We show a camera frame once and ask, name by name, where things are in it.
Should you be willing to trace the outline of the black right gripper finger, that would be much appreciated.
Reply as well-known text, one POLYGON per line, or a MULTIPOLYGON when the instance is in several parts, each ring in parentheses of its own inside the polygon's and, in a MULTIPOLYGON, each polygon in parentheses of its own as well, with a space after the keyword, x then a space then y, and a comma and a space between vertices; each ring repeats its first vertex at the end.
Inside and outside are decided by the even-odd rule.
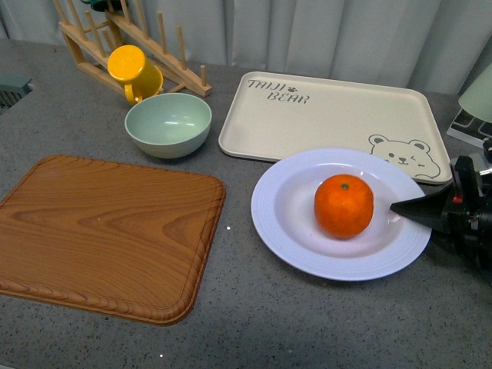
POLYGON ((390 209, 394 213, 431 228, 434 231, 449 233, 449 221, 444 213, 444 209, 452 189, 453 185, 448 184, 432 194, 393 203, 390 209))

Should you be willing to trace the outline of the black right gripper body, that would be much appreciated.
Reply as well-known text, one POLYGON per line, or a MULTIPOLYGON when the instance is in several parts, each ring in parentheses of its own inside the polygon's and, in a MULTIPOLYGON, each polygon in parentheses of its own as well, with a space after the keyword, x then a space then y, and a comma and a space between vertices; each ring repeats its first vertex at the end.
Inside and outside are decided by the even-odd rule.
POLYGON ((453 186, 446 205, 450 223, 448 241, 491 282, 491 140, 480 154, 461 155, 450 163, 453 186))

